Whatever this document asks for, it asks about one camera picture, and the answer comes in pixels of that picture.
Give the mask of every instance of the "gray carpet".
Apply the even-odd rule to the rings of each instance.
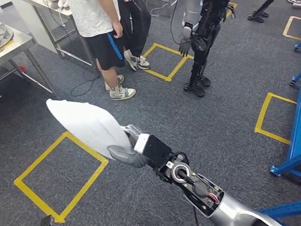
[[[268,92],[296,101],[297,89],[288,85],[300,68],[295,40],[282,36],[290,16],[301,16],[287,1],[276,1],[267,10],[264,24],[246,18],[262,0],[237,0],[237,19],[227,20],[212,48],[205,75],[212,81],[202,99],[183,91],[190,76],[187,60],[171,82],[149,73],[119,69],[124,86],[135,87],[134,98],[112,102],[103,79],[85,95],[70,91],[81,83],[81,64],[60,59],[35,45],[31,48],[63,99],[89,102],[106,109],[121,125],[135,124],[154,134],[174,151],[187,153],[191,166],[235,198],[253,209],[301,199],[299,178],[272,176],[271,165],[284,160],[287,145],[253,132]],[[176,11],[173,32],[181,32],[184,5]],[[153,42],[177,49],[169,31],[170,19],[152,18],[146,50]],[[295,36],[301,37],[296,29]],[[72,37],[76,52],[78,40]],[[152,68],[168,74],[180,58],[155,49],[149,55]],[[36,74],[25,55],[14,59]],[[87,78],[94,75],[86,70]],[[88,89],[86,83],[75,90]],[[12,75],[0,82],[0,224],[38,225],[45,216],[20,191],[14,180],[65,131],[45,106],[51,96]],[[263,129],[288,138],[294,106],[272,100]],[[86,152],[63,141],[24,179],[54,211],[60,213],[83,186],[98,162]],[[210,225],[198,214],[201,225]],[[284,219],[298,225],[300,217]],[[160,181],[149,168],[134,169],[109,160],[109,164],[66,218],[66,225],[194,225],[192,207],[177,187]]]

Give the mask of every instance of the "white t-shirt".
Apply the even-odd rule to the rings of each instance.
[[[118,0],[112,1],[120,20]],[[100,6],[99,0],[69,0],[68,3],[79,34],[83,37],[113,31],[111,19]]]

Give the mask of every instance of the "blue strap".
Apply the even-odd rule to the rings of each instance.
[[[113,38],[112,38],[110,33],[106,33],[108,36],[109,42],[111,42],[111,45],[113,47],[115,52],[117,54],[117,56],[120,59],[122,60],[122,55],[119,52],[118,48],[117,48],[116,44],[114,42]]]

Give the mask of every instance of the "black shorts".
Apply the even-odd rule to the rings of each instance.
[[[114,38],[113,32],[99,34],[94,37],[85,37],[87,44],[94,58],[98,59],[103,70],[111,67],[124,67],[122,38]]]

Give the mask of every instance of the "circular joint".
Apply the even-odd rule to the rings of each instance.
[[[192,170],[189,165],[183,162],[175,163],[171,169],[171,176],[177,183],[183,184],[186,182],[186,180],[182,179],[178,175],[179,170],[185,171],[189,178],[192,175]]]

